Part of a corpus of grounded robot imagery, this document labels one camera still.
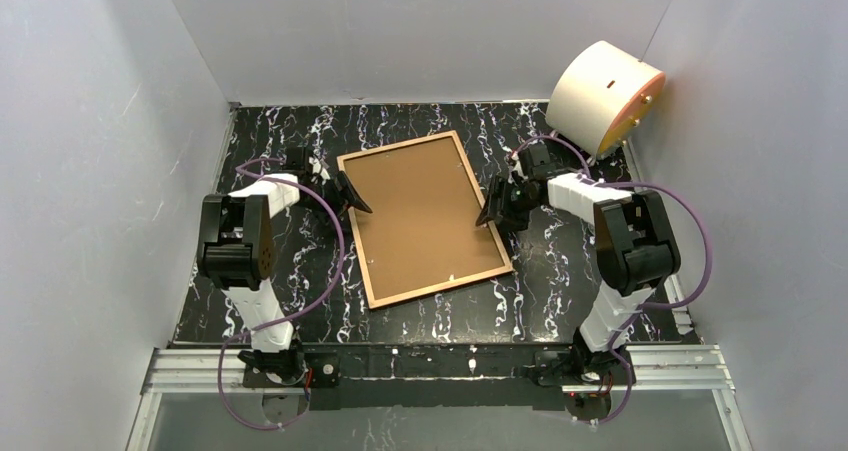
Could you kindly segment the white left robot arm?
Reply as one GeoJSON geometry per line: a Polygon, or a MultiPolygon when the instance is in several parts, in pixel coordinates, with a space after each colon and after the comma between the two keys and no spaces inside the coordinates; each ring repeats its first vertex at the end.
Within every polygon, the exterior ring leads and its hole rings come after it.
{"type": "Polygon", "coordinates": [[[272,286],[272,220],[295,206],[328,213],[345,249],[341,217],[353,208],[371,214],[346,172],[333,173],[311,147],[293,147],[282,158],[255,158],[237,167],[254,182],[202,200],[196,263],[198,274],[223,291],[250,330],[252,349],[290,349],[295,328],[272,286]]]}

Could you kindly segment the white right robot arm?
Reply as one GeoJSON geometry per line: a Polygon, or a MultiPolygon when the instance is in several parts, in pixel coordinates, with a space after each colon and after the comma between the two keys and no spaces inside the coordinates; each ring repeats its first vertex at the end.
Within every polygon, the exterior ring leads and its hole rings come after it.
{"type": "Polygon", "coordinates": [[[607,187],[569,171],[539,142],[518,151],[511,165],[509,174],[490,180],[477,225],[524,231],[531,212],[543,206],[587,223],[601,283],[573,342],[587,353],[620,348],[629,320],[681,265],[662,196],[607,187]]]}

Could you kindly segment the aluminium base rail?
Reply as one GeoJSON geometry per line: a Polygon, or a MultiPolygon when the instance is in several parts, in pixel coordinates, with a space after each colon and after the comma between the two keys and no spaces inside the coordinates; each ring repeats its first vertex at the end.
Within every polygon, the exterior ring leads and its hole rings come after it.
{"type": "Polygon", "coordinates": [[[544,373],[553,345],[315,344],[277,383],[236,351],[154,353],[131,450],[748,450],[715,345],[633,345],[633,386],[544,373]]]}

